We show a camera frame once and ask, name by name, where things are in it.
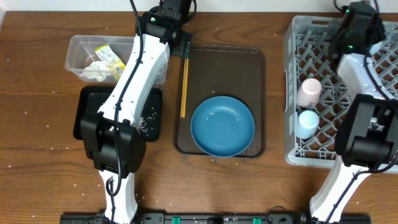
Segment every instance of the pink cylinder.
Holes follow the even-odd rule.
[[[320,81],[315,78],[308,78],[304,80],[297,91],[297,103],[303,107],[310,107],[319,102],[322,85]]]

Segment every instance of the wooden table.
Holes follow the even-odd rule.
[[[185,156],[173,134],[180,59],[171,58],[162,131],[147,144],[136,173],[140,207],[173,213],[264,213],[274,205],[308,208],[328,169],[284,160],[282,37],[303,13],[198,13],[185,26],[194,44],[245,45],[266,56],[267,148],[258,159]],[[311,14],[340,17],[339,14]],[[398,14],[384,15],[398,21]],[[58,223],[63,213],[105,209],[105,192],[83,142],[72,136],[86,83],[65,70],[77,34],[132,36],[131,12],[7,12],[0,33],[0,223]],[[373,175],[345,212],[368,212],[374,223],[398,219],[398,175]]]

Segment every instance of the plastic container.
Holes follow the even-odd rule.
[[[108,44],[112,51],[126,65],[131,55],[133,43],[134,37],[75,35],[70,40],[65,68],[76,74],[84,82],[117,83],[118,81],[115,79],[114,74],[118,73],[121,75],[122,72],[111,72],[109,70],[86,70],[85,68],[89,67],[93,62],[101,61],[95,53],[95,49],[104,44]],[[84,75],[84,72],[90,72],[90,78]],[[165,81],[166,75],[160,73],[155,79],[154,85],[162,85]]]
[[[284,149],[289,164],[332,168],[335,163],[334,138],[351,105],[347,87],[333,73],[328,59],[331,37],[341,21],[329,17],[296,16],[284,35]],[[384,27],[386,41],[374,54],[374,68],[385,88],[398,99],[398,23],[384,22]],[[316,78],[322,84],[319,103],[308,108],[319,115],[320,123],[314,137],[300,139],[297,137],[298,117],[306,108],[298,105],[297,90],[307,78]],[[398,172],[398,166],[389,172]]]

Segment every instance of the plastic crate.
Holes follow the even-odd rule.
[[[334,138],[351,104],[347,87],[332,72],[328,59],[330,40],[340,22],[337,18],[296,16],[284,35],[284,150],[289,164],[331,168],[337,156]],[[385,22],[384,26],[387,39],[374,56],[374,66],[383,85],[398,99],[398,23]],[[322,84],[319,103],[308,108],[319,114],[320,124],[314,137],[303,140],[296,137],[297,122],[307,108],[297,104],[297,88],[311,77]],[[398,172],[398,166],[389,172]]]

